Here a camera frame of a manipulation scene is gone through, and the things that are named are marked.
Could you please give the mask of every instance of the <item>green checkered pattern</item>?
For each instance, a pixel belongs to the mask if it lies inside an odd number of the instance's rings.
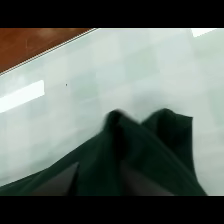
[[[167,107],[192,116],[194,160],[224,195],[224,30],[97,29],[0,77],[0,97],[39,80],[45,95],[0,114],[0,185],[42,170],[121,109],[137,121]]]

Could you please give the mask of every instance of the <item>garment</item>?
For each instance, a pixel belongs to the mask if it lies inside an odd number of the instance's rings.
[[[192,118],[168,109],[152,114],[141,124],[121,111],[110,112],[99,134],[49,168],[1,187],[0,195],[31,195],[41,184],[77,162],[73,195],[133,195],[130,191],[147,185],[140,179],[148,179],[172,195],[206,195],[194,170]],[[127,183],[138,186],[127,190]]]

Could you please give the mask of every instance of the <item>brown surface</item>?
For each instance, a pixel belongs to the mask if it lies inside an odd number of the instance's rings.
[[[0,72],[91,28],[0,28]]]

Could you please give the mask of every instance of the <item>green cloth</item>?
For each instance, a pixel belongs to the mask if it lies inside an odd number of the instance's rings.
[[[102,131],[49,168],[0,188],[29,195],[75,162],[76,195],[124,195],[121,161],[178,196],[204,196],[192,157],[192,118],[160,110],[141,124],[123,112],[108,114]]]

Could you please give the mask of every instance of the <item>checkered tablecloth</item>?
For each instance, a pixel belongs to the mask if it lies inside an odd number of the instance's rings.
[[[194,161],[224,195],[224,30],[97,29],[0,76],[0,97],[43,80],[45,95],[0,113],[0,185],[42,170],[121,109],[192,116]]]

